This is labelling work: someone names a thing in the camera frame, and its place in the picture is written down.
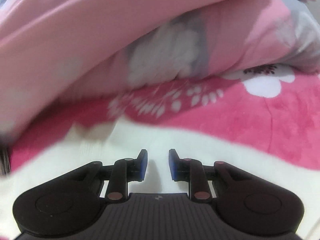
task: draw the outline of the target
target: pink fabric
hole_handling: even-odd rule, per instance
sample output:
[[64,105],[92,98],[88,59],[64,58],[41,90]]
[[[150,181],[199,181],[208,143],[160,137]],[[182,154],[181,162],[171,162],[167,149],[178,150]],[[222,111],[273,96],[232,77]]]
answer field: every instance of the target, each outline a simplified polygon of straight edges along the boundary
[[20,132],[70,84],[162,22],[218,1],[16,0],[0,11],[0,132]]
[[[196,36],[195,44],[186,40],[191,44],[191,48],[184,51],[186,57],[194,50],[208,53],[208,62],[204,62],[202,66],[193,67],[195,76],[205,77],[275,62],[287,55],[295,44],[295,41],[287,44],[285,43],[287,41],[281,37],[284,31],[279,30],[280,26],[293,26],[291,11],[282,0],[226,0],[197,9],[190,18],[203,23],[204,33],[192,32],[192,35]],[[177,25],[179,27],[176,28],[186,26],[183,22]],[[151,38],[156,40],[154,42],[148,39],[138,41],[138,44],[144,47],[136,59],[146,59],[136,63],[135,70],[129,66],[133,60],[129,59],[127,52],[129,48],[125,47],[78,79],[63,92],[60,98],[63,101],[96,98],[144,85],[168,82],[181,75],[182,77],[192,75],[192,67],[183,63],[183,53],[172,55],[170,50],[164,51],[162,46],[172,46],[172,49],[178,51],[184,49],[182,45],[172,45],[173,41],[166,40],[176,34],[166,37],[168,32],[175,32],[174,25],[164,27],[162,32],[154,34]],[[182,36],[187,36],[188,33],[190,31],[188,32],[186,28]],[[197,47],[197,38],[205,38],[204,48]],[[146,48],[150,46],[154,49],[147,51]],[[156,62],[150,60],[152,57],[156,58]]]
[[12,169],[62,139],[75,122],[89,127],[126,114],[137,122],[195,130],[319,170],[320,76],[291,68],[237,75],[173,81],[115,98],[56,106],[15,144]]

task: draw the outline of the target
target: floral bedsheet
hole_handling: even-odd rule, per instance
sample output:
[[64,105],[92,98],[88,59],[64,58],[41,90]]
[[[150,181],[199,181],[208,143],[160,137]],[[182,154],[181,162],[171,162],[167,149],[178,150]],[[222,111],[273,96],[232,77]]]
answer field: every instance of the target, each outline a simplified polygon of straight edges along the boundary
[[63,138],[74,123],[89,127],[126,115],[136,122],[195,130],[320,169],[319,95],[320,75],[265,65],[55,106],[39,116],[13,147],[11,167],[17,169]]

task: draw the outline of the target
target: white fabric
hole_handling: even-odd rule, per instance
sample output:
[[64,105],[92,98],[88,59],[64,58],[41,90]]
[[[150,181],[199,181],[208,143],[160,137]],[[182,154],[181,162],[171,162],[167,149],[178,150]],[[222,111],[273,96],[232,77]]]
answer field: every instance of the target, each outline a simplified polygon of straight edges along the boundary
[[148,150],[147,174],[143,182],[131,182],[129,192],[187,192],[187,183],[171,180],[168,151],[175,148],[180,158],[198,159],[204,165],[223,160],[293,191],[305,206],[297,233],[304,239],[319,239],[315,231],[320,218],[320,171],[296,167],[257,150],[204,134],[142,126],[125,119],[120,119],[114,127],[100,124],[86,130],[74,126],[63,141],[46,149],[11,176],[0,179],[0,235],[14,239],[19,234],[11,210],[14,200],[24,191],[91,161],[112,165],[121,158],[136,158],[143,148]]

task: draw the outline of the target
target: leaf pattern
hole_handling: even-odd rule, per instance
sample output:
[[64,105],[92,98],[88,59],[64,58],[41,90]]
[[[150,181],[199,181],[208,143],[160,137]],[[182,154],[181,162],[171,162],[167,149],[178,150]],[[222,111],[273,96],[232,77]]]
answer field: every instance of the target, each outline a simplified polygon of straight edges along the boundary
[[176,87],[168,83],[155,89],[136,91],[119,95],[110,101],[108,115],[119,117],[124,113],[134,113],[136,116],[148,115],[158,119],[168,113],[178,113],[183,109],[214,104],[224,96],[222,89],[212,90],[208,86],[192,85],[189,82],[180,83]]

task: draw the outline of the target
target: white flower pattern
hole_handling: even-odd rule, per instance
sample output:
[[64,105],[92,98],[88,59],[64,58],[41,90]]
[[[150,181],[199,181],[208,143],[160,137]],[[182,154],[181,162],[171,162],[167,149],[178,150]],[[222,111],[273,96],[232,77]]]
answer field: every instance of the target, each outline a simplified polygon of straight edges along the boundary
[[182,22],[169,22],[143,36],[129,60],[129,86],[138,88],[189,77],[192,63],[200,54],[199,40],[199,34]]
[[119,117],[128,107],[139,115],[151,115],[156,119],[171,111],[178,113],[184,107],[206,106],[214,104],[223,97],[222,89],[212,89],[209,85],[193,85],[188,81],[173,88],[167,84],[159,85],[149,93],[131,92],[119,95],[108,104],[108,115]]
[[281,81],[292,83],[295,80],[291,67],[286,65],[265,65],[261,71],[239,70],[222,77],[229,80],[240,79],[248,93],[264,98],[274,98],[281,92]]

